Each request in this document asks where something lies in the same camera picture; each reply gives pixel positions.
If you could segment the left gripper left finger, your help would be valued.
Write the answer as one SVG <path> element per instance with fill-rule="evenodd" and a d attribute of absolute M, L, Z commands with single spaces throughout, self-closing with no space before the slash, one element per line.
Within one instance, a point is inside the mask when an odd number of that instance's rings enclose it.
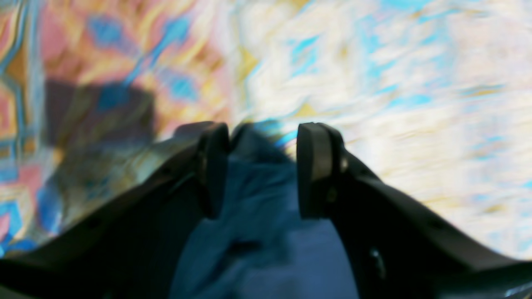
<path fill-rule="evenodd" d="M 224 204 L 229 129 L 180 126 L 192 144 L 140 186 L 40 248 L 1 260 L 1 286 L 33 299 L 166 299 L 191 232 Z"/>

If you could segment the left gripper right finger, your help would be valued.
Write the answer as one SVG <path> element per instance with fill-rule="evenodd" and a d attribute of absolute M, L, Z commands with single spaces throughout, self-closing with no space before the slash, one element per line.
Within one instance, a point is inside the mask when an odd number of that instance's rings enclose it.
<path fill-rule="evenodd" d="M 298 126 L 298 202 L 329 219 L 361 299 L 530 299 L 532 265 L 496 253 L 384 183 L 324 123 Z"/>

